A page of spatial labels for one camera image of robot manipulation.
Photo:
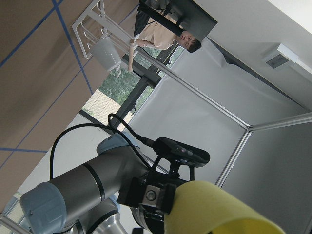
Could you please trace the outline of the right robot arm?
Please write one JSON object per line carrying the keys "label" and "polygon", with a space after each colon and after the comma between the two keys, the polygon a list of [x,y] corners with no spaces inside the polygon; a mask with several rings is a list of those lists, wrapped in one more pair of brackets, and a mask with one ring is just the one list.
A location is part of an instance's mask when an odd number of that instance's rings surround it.
{"label": "right robot arm", "polygon": [[97,156],[25,193],[20,204],[35,234],[62,234],[73,226],[98,233],[128,206],[134,220],[155,234],[164,232],[175,190],[184,183],[178,169],[187,164],[186,145],[161,137],[148,140],[159,159],[170,162],[167,174],[142,162],[137,141],[115,133],[97,147]]}

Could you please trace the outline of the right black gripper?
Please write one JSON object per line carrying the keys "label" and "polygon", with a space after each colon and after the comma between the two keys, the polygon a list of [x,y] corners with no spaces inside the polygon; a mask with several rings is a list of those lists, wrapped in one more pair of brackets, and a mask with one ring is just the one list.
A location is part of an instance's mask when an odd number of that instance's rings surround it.
{"label": "right black gripper", "polygon": [[178,173],[150,170],[126,180],[117,202],[130,207],[134,220],[142,228],[153,234],[163,234],[164,218],[172,210],[176,189],[186,182]]}

